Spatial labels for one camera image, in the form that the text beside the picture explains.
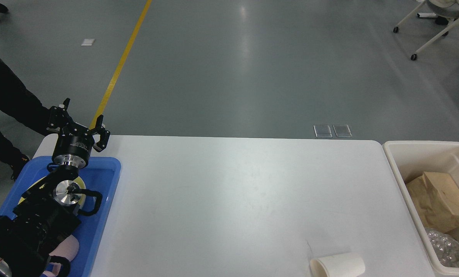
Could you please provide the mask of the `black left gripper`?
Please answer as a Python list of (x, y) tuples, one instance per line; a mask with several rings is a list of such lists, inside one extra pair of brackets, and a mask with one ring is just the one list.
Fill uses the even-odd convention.
[[(70, 101), (70, 98), (66, 98), (61, 105), (49, 109), (50, 117), (46, 131), (58, 133), (52, 162), (55, 165), (71, 165), (82, 169), (89, 164), (92, 148), (96, 152), (106, 149), (111, 132), (103, 124), (103, 114), (96, 118), (94, 128), (90, 130), (78, 128), (74, 119), (68, 114)], [(94, 135), (99, 135), (97, 142)]]

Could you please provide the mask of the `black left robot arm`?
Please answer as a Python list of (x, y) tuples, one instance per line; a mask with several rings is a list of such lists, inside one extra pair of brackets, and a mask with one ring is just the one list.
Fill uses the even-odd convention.
[(49, 174), (22, 193), (13, 209), (14, 219), (0, 216), (0, 277), (40, 277), (48, 265), (59, 264), (57, 277), (67, 277), (70, 261), (52, 251), (80, 225), (78, 218), (96, 214), (102, 203), (99, 191), (81, 188), (75, 180), (89, 164), (92, 149), (107, 147), (110, 132), (103, 115), (94, 128), (76, 123), (68, 114), (70, 99), (50, 108), (48, 130), (58, 134)]

